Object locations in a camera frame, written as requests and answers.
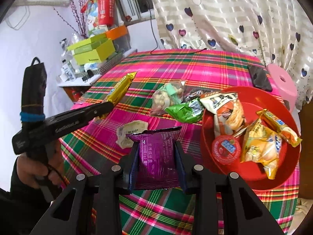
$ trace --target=purple snack package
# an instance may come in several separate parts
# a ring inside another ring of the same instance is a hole
[[[165,189],[179,186],[174,160],[174,141],[179,137],[181,126],[146,130],[127,134],[139,142],[139,171],[136,190]]]

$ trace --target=clear plastic bag of nuts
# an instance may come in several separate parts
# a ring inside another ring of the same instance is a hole
[[[165,108],[180,104],[185,92],[185,81],[172,81],[166,83],[152,95],[152,107],[150,115],[165,114]]]

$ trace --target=blue rubber band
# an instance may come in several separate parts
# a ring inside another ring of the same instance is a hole
[[[40,122],[46,119],[46,116],[44,114],[38,115],[38,114],[30,114],[26,112],[21,112],[21,121],[22,122]]]

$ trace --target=plaid tablecloth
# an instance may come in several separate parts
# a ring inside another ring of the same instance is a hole
[[[97,175],[118,163],[130,149],[120,149],[116,144],[116,129],[133,120],[149,123],[148,129],[182,125],[179,140],[184,151],[201,162],[199,124],[181,124],[168,115],[163,118],[149,116],[152,94],[170,80],[185,80],[186,85],[218,90],[230,86],[252,86],[247,65],[261,65],[258,59],[220,51],[165,50],[135,53],[123,60],[99,79],[81,98],[84,104],[101,102],[126,73],[137,75],[126,96],[105,119],[65,136],[62,141],[66,178],[75,179],[78,173]],[[280,101],[278,90],[273,92]],[[287,233],[295,211],[299,188],[299,167],[296,167],[283,186],[258,194],[284,232]],[[186,196],[178,188],[155,191],[135,191],[130,196],[120,196],[121,222],[124,234],[190,234],[193,223],[195,197]],[[220,213],[219,233],[223,234]]]

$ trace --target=window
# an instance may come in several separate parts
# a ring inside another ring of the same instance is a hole
[[[150,12],[154,18],[152,0],[117,0],[117,6],[126,22],[137,23],[149,20]]]

